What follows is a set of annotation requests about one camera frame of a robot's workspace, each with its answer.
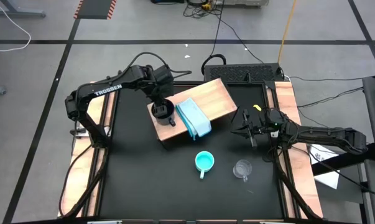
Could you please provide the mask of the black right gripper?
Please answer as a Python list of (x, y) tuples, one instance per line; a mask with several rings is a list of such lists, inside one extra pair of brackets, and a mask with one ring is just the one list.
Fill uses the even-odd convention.
[(244, 109), (243, 125), (233, 129), (231, 132), (249, 139), (252, 148), (257, 148), (255, 135), (279, 131), (281, 126), (287, 122), (287, 116), (276, 108), (262, 108), (262, 111), (258, 111), (254, 108), (254, 110), (257, 112), (259, 124), (254, 124), (254, 122), (250, 120), (248, 110)]

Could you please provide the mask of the black mat with hazard stripes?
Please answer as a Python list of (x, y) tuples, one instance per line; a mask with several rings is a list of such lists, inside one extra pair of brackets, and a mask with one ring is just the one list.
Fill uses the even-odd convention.
[(74, 14), (75, 19), (104, 19), (113, 16), (117, 0), (80, 0)]

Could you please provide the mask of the white paper sheet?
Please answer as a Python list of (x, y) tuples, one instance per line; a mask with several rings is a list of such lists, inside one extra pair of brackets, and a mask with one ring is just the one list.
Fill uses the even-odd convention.
[[(337, 156), (337, 153), (318, 144), (310, 145), (309, 154), (311, 165)], [(335, 171), (331, 171), (325, 174), (316, 175), (315, 180), (336, 190), (338, 188), (339, 174)]]

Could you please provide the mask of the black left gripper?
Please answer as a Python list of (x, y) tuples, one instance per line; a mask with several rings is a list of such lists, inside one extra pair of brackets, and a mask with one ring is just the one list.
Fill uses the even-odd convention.
[[(149, 98), (152, 101), (160, 101), (166, 97), (174, 95), (174, 77), (168, 65), (163, 65), (152, 71), (150, 78), (153, 82), (152, 90)], [(154, 117), (167, 116), (168, 109), (166, 105), (152, 107), (152, 114)]]

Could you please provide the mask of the dark blue speckled enamel mug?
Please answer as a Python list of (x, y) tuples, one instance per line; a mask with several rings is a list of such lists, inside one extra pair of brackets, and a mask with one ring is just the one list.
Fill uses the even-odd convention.
[(154, 102), (152, 107), (157, 106), (160, 108), (161, 105), (167, 106), (168, 115), (167, 116), (160, 115), (159, 117), (154, 117), (154, 118), (159, 124), (163, 126), (171, 125), (172, 127), (174, 127), (176, 125), (174, 121), (174, 112), (175, 112), (174, 104), (170, 100), (163, 99), (162, 101)]

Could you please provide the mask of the folded blue-grey cloth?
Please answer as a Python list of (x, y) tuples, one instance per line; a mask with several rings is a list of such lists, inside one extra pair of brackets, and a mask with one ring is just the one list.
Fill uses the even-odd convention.
[(211, 131), (210, 120), (192, 98), (176, 105), (176, 112), (186, 126), (189, 135), (196, 140)]

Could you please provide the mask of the mint green plastic mug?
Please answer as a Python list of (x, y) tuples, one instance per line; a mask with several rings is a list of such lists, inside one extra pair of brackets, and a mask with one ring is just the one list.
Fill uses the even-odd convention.
[(201, 151), (195, 157), (195, 167), (199, 171), (201, 179), (204, 178), (206, 172), (211, 170), (214, 164), (215, 158), (208, 151)]

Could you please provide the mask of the wooden shelf with black frame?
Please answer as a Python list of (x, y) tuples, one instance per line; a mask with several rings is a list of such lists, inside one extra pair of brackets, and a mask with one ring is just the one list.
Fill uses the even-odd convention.
[[(191, 98), (197, 104), (210, 121), (237, 110), (236, 104), (220, 78), (176, 93), (173, 96), (167, 97), (167, 100), (177, 105), (188, 98)], [(153, 103), (148, 104), (147, 109), (160, 141), (170, 139), (188, 131), (177, 112), (174, 113), (174, 127), (170, 124), (162, 125), (158, 123), (154, 116), (151, 115), (152, 105)]]

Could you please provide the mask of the clear plastic cup with handle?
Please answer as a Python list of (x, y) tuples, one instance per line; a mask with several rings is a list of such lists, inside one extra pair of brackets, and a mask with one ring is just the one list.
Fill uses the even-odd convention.
[(252, 165), (245, 159), (239, 160), (233, 167), (233, 174), (235, 177), (242, 179), (243, 182), (248, 181), (248, 175), (252, 172)]

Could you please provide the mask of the black computer case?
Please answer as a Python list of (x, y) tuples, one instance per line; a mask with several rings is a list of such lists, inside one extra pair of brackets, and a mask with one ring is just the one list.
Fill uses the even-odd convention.
[(283, 70), (278, 63), (205, 65), (202, 71), (206, 82), (217, 78), (228, 83), (284, 80)]

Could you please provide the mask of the wooden table side board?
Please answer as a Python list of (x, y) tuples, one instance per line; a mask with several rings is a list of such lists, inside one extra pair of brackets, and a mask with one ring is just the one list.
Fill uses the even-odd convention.
[[(93, 99), (88, 107), (88, 115), (94, 122), (103, 125), (106, 130), (111, 128), (114, 99), (114, 93), (101, 96)], [(93, 148), (87, 133), (73, 140), (72, 159), (58, 204), (60, 217), (71, 211), (83, 192), (92, 183), (103, 158), (104, 149)]]
[[(275, 92), (280, 110), (292, 121), (301, 124), (291, 82), (275, 82)], [(298, 193), (316, 215), (323, 217), (306, 144), (294, 144), (294, 147), (289, 149), (289, 161)]]

